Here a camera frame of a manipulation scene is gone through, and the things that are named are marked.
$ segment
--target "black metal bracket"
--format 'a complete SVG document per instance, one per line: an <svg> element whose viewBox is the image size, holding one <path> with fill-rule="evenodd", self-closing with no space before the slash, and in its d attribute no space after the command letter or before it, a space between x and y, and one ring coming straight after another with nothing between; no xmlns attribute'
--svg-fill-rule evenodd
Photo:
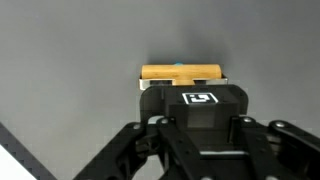
<svg viewBox="0 0 320 180"><path fill-rule="evenodd" d="M219 101L189 104L186 92ZM130 180L152 155L160 180L320 179L320 139L286 121L239 116L247 105L234 85L148 88L141 123L126 125L75 180Z"/></svg>

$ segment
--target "white label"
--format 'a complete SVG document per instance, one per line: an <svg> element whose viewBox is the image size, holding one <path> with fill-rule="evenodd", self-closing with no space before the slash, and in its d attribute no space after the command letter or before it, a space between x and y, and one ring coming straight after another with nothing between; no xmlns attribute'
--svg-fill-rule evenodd
<svg viewBox="0 0 320 180"><path fill-rule="evenodd" d="M218 99L212 93L182 93L182 96L186 104L218 102Z"/></svg>

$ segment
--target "yellow wooden block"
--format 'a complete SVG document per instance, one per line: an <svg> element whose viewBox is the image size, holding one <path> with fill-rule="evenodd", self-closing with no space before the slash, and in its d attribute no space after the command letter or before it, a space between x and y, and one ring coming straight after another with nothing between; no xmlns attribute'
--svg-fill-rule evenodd
<svg viewBox="0 0 320 180"><path fill-rule="evenodd" d="M143 65L142 79L173 79L172 85L194 85L194 79L221 79L217 64Z"/></svg>

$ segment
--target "screw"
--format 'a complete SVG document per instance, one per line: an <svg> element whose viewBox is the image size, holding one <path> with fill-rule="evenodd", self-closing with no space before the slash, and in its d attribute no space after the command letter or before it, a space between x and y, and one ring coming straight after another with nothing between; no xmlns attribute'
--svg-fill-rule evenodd
<svg viewBox="0 0 320 180"><path fill-rule="evenodd" d="M201 180L213 180L213 179L211 177L209 177L209 176L204 176L204 177L201 178Z"/></svg>
<svg viewBox="0 0 320 180"><path fill-rule="evenodd" d="M161 123L162 124L167 124L168 123L168 119L162 119Z"/></svg>
<svg viewBox="0 0 320 180"><path fill-rule="evenodd" d="M243 120L244 120L244 122L252 122L252 120L248 117L245 117Z"/></svg>
<svg viewBox="0 0 320 180"><path fill-rule="evenodd" d="M284 123L283 122L276 122L276 126L277 127L284 127Z"/></svg>
<svg viewBox="0 0 320 180"><path fill-rule="evenodd" d="M135 125L133 126L133 129L140 129L140 127L141 127L140 124L135 124Z"/></svg>
<svg viewBox="0 0 320 180"><path fill-rule="evenodd" d="M266 180L279 180L277 177L274 176L267 176Z"/></svg>

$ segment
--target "wooden block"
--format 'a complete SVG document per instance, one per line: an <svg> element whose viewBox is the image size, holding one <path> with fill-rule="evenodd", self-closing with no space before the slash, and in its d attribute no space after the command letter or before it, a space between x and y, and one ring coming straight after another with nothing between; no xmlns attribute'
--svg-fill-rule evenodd
<svg viewBox="0 0 320 180"><path fill-rule="evenodd" d="M217 64L143 65L142 79L173 79L173 85L194 85L193 79L221 79Z"/></svg>

